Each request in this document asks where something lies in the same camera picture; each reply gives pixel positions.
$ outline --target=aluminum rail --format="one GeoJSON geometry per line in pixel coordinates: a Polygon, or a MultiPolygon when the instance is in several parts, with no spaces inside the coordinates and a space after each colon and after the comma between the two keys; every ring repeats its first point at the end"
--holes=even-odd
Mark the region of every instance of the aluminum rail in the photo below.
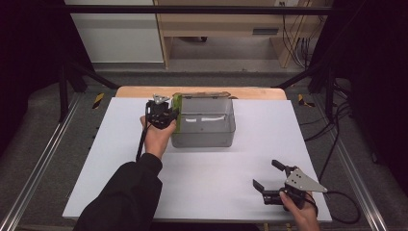
{"type": "Polygon", "coordinates": [[[203,14],[284,14],[344,15],[351,12],[331,7],[246,7],[246,6],[118,6],[118,5],[46,5],[48,13],[203,13],[203,14]]]}
{"type": "MultiPolygon", "coordinates": [[[[322,97],[317,97],[316,95],[314,95],[313,97],[315,99],[315,102],[317,102],[320,113],[322,115],[325,115],[322,97]]],[[[333,140],[336,138],[336,133],[336,129],[332,129],[330,131],[330,135],[333,140]]],[[[357,170],[357,167],[353,164],[341,138],[337,140],[336,146],[339,151],[339,159],[342,163],[345,174],[347,175],[350,185],[360,202],[360,206],[363,209],[364,214],[366,215],[366,219],[369,222],[371,229],[374,231],[387,231],[387,225],[385,224],[384,219],[378,211],[377,206],[375,205],[375,202],[371,197],[369,189],[364,183],[364,180],[357,170]]]]}
{"type": "Polygon", "coordinates": [[[54,131],[51,139],[46,145],[44,151],[42,152],[36,167],[33,169],[29,179],[27,180],[24,188],[22,189],[17,200],[14,202],[12,208],[9,210],[9,213],[3,219],[0,224],[1,231],[13,231],[17,224],[19,223],[25,209],[27,208],[28,203],[34,195],[34,192],[37,189],[37,186],[41,180],[42,175],[46,171],[48,164],[51,162],[51,159],[57,150],[61,139],[66,131],[66,128],[71,121],[73,115],[75,114],[78,104],[82,99],[81,93],[75,93],[70,104],[70,110],[67,117],[63,122],[60,122],[57,128],[54,131]]]}

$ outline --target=white cabinet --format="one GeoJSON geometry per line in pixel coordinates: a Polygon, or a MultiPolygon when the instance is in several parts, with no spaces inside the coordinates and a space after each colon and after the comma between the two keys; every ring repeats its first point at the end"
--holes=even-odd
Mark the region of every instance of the white cabinet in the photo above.
{"type": "MultiPolygon", "coordinates": [[[[65,0],[67,5],[153,5],[150,0],[65,0]]],[[[162,63],[155,14],[73,13],[93,63],[162,63]]]]}

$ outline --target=black pole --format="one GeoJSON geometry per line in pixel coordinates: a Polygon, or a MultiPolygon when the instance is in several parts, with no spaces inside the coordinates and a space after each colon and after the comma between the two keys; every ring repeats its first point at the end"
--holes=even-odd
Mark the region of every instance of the black pole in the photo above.
{"type": "Polygon", "coordinates": [[[203,13],[203,14],[284,14],[334,15],[347,9],[331,7],[245,7],[245,6],[118,6],[118,5],[48,5],[41,6],[48,13],[203,13]]]}

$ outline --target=cable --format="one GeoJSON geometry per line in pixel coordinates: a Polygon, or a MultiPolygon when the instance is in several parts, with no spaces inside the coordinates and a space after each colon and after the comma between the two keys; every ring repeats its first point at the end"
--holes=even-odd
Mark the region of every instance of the cable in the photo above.
{"type": "Polygon", "coordinates": [[[329,191],[326,194],[340,194],[340,195],[346,197],[347,199],[349,199],[353,203],[353,205],[354,205],[354,207],[356,208],[356,211],[357,211],[357,218],[352,219],[352,220],[343,220],[343,219],[340,219],[340,218],[337,218],[337,217],[333,216],[330,213],[330,216],[332,217],[333,220],[341,222],[341,223],[345,223],[345,224],[355,224],[360,220],[360,218],[361,218],[360,208],[359,208],[357,202],[353,198],[351,198],[351,196],[345,194],[344,192],[338,192],[338,191],[329,191]]]}
{"type": "Polygon", "coordinates": [[[291,57],[292,57],[294,63],[297,64],[297,65],[300,66],[300,67],[303,67],[302,64],[299,64],[299,63],[297,62],[296,58],[295,58],[294,55],[293,55],[293,46],[292,46],[292,43],[291,43],[291,41],[290,41],[288,32],[286,31],[286,20],[285,20],[285,15],[284,15],[284,14],[282,15],[282,19],[283,19],[283,33],[282,33],[283,44],[285,45],[286,49],[288,50],[289,54],[291,55],[291,57]],[[289,45],[291,46],[291,49],[289,49],[288,45],[286,44],[285,34],[286,34],[286,37],[288,38],[289,45]]]}
{"type": "Polygon", "coordinates": [[[321,172],[320,172],[319,182],[321,181],[321,178],[322,178],[322,176],[323,176],[323,173],[325,172],[325,170],[326,170],[326,168],[327,168],[327,165],[328,165],[328,163],[329,163],[329,160],[330,160],[331,156],[333,155],[333,151],[334,151],[334,148],[336,147],[337,140],[339,139],[339,135],[340,135],[339,113],[340,113],[342,110],[345,110],[345,109],[347,109],[347,108],[349,107],[349,106],[347,106],[347,107],[345,107],[345,108],[342,108],[342,106],[343,106],[343,105],[346,105],[346,104],[348,104],[348,103],[347,103],[347,102],[344,102],[343,104],[341,104],[341,105],[337,108],[337,111],[336,111],[336,113],[335,113],[335,120],[336,120],[335,125],[336,125],[336,129],[337,129],[337,134],[336,134],[336,138],[335,138],[334,141],[333,141],[333,145],[332,145],[331,148],[330,148],[330,151],[329,151],[329,154],[328,154],[328,156],[327,156],[327,158],[326,158],[326,161],[324,162],[323,169],[322,169],[321,172]]]}
{"type": "Polygon", "coordinates": [[[305,192],[307,195],[309,195],[309,197],[312,199],[312,200],[309,200],[309,199],[307,199],[307,198],[304,198],[304,200],[306,201],[306,202],[308,202],[309,204],[311,204],[311,205],[313,205],[313,207],[315,207],[315,211],[316,211],[316,217],[319,215],[319,207],[316,205],[316,201],[315,201],[315,199],[310,195],[310,194],[308,194],[307,192],[305,192]]]}
{"type": "Polygon", "coordinates": [[[151,126],[151,124],[149,124],[147,126],[147,118],[148,118],[148,114],[149,114],[148,104],[149,104],[149,102],[146,103],[146,107],[144,109],[144,126],[143,126],[143,131],[141,131],[141,135],[140,135],[138,154],[136,155],[136,162],[140,159],[141,150],[143,149],[144,140],[146,140],[147,129],[149,129],[149,127],[151,126]]]}

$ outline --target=gray floor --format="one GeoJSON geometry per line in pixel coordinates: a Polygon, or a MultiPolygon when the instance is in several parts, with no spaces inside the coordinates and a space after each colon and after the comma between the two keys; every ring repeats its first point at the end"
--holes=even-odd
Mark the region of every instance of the gray floor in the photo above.
{"type": "MultiPolygon", "coordinates": [[[[117,66],[100,65],[99,73],[120,85],[147,86],[242,86],[270,87],[284,82],[301,71],[295,64],[281,69],[267,38],[209,38],[203,43],[198,38],[180,38],[174,41],[169,69],[156,65],[134,65],[126,71],[117,66]]],[[[316,134],[325,126],[319,103],[321,94],[309,94],[308,79],[286,89],[293,102],[304,138],[316,134]],[[316,107],[299,105],[297,97],[302,94],[305,102],[315,103],[316,107]]],[[[66,128],[63,138],[50,160],[46,171],[19,221],[19,230],[70,230],[74,221],[61,217],[82,165],[87,158],[93,136],[103,119],[110,98],[115,95],[98,83],[87,79],[89,89],[86,93],[70,92],[70,97],[80,97],[78,109],[66,128]],[[99,92],[105,97],[98,109],[92,109],[93,101],[99,92]]],[[[347,88],[345,80],[339,80],[347,88]]],[[[344,99],[335,95],[335,103],[341,105],[344,99]]],[[[370,148],[366,145],[358,125],[351,115],[340,120],[341,142],[347,155],[367,186],[375,203],[375,208],[384,220],[388,230],[408,230],[408,199],[398,187],[387,167],[371,161],[370,148]]],[[[42,151],[52,136],[59,118],[58,86],[52,85],[35,92],[29,100],[29,110],[19,131],[0,161],[0,218],[5,218],[18,198],[31,172],[36,166],[42,151]]],[[[319,175],[332,146],[330,133],[306,142],[314,168],[319,175]]],[[[321,184],[329,191],[340,191],[357,201],[356,191],[349,181],[347,170],[342,163],[342,150],[335,149],[324,172],[321,184]]],[[[331,195],[327,200],[330,212],[341,219],[353,219],[355,209],[349,200],[331,195]]],[[[363,212],[355,224],[342,224],[337,221],[322,224],[324,230],[371,230],[368,212],[363,212]]],[[[285,224],[272,224],[271,230],[286,230],[285,224]]]]}

